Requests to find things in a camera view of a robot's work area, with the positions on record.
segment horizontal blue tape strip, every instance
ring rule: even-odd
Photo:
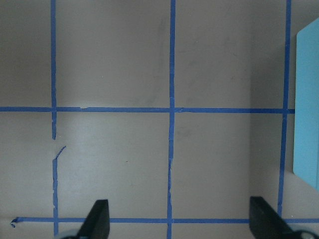
[[[50,107],[0,107],[0,112],[52,112]],[[57,107],[57,112],[123,112],[123,113],[169,113],[170,108],[112,108],[112,107]],[[294,114],[295,109],[249,109],[249,108],[174,108],[175,113],[256,113]]]
[[[82,223],[85,218],[58,218],[60,223]],[[296,219],[284,219],[286,223],[319,223],[319,218],[296,218]],[[38,223],[53,223],[55,218],[27,218],[17,217],[13,221],[14,223],[20,222],[38,222]],[[166,218],[110,218],[112,223],[167,223]],[[173,219],[172,223],[185,223],[185,224],[248,224],[249,219]]]

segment vertical blue tape strip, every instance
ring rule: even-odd
[[[171,166],[174,156],[174,124],[175,124],[175,10],[176,1],[170,1],[170,32],[169,32],[169,131],[168,131],[168,177],[167,177],[167,239],[171,239],[172,204],[171,204]]]
[[[52,161],[52,171],[53,171],[53,219],[54,219],[54,235],[59,233],[59,207],[58,207],[58,157],[62,151],[66,148],[64,146],[55,156]]]
[[[56,22],[55,0],[51,0],[51,105],[52,105],[52,139],[56,137]]]
[[[281,154],[279,169],[279,186],[277,213],[281,216],[283,211],[285,161],[286,161],[286,139],[287,139],[287,115],[289,99],[289,63],[290,63],[290,31],[291,31],[291,0],[286,3],[286,45],[285,45],[285,75],[284,75],[284,99],[283,99],[283,125],[281,136]]]

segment gray floor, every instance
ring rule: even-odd
[[[319,1],[293,0],[289,108],[294,108],[296,33]],[[285,0],[176,2],[175,107],[282,109]],[[169,108],[169,0],[57,0],[58,107]],[[0,0],[0,238],[50,239],[52,160],[59,217],[85,217],[108,198],[112,218],[167,218],[169,113],[50,112],[50,1]],[[174,219],[247,219],[261,195],[277,209],[282,114],[176,113]],[[288,115],[285,219],[319,219],[319,193],[292,173]],[[59,223],[59,230],[80,223]],[[296,224],[319,233],[319,224]],[[111,223],[110,239],[165,239],[167,224]],[[247,224],[173,224],[171,238],[247,238]]]

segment black object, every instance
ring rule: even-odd
[[[75,237],[63,239],[107,239],[110,232],[108,200],[97,200]]]
[[[256,239],[319,239],[311,232],[294,232],[262,197],[250,197],[249,228]]]

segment light blue panel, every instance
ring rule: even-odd
[[[319,18],[297,34],[294,173],[319,190]]]

